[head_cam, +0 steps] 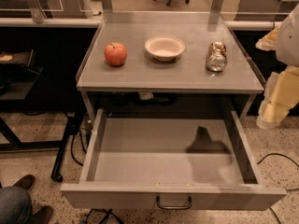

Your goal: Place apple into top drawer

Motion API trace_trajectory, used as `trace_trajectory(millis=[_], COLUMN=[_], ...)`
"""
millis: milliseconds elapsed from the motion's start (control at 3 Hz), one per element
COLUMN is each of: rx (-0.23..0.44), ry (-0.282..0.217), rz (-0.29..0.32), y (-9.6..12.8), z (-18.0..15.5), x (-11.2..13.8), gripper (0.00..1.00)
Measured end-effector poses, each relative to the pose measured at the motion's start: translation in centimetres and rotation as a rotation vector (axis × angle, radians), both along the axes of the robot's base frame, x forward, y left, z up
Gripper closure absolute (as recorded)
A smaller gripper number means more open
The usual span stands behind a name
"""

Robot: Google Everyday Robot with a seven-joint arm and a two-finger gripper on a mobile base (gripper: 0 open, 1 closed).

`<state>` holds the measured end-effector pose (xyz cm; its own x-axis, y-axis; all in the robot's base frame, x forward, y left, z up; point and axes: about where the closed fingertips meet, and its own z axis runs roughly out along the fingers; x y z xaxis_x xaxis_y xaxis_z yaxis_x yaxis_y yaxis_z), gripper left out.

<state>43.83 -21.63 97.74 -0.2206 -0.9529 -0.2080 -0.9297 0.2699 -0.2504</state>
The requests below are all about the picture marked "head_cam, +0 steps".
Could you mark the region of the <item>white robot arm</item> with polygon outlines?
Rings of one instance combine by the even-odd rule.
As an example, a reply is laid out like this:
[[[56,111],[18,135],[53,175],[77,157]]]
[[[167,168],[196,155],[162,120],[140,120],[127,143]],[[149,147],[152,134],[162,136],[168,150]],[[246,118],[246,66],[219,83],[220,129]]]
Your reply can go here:
[[[299,104],[299,5],[256,47],[274,50],[277,60],[287,65],[280,74],[272,72],[265,85],[256,124],[268,130],[277,127]]]

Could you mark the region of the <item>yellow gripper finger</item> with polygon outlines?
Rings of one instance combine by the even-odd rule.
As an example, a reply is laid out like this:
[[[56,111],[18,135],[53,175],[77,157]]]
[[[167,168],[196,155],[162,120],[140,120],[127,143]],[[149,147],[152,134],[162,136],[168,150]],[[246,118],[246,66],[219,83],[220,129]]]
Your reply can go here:
[[[299,104],[299,67],[288,66],[283,72],[273,72],[268,78],[256,124],[269,130],[277,127],[290,110]]]

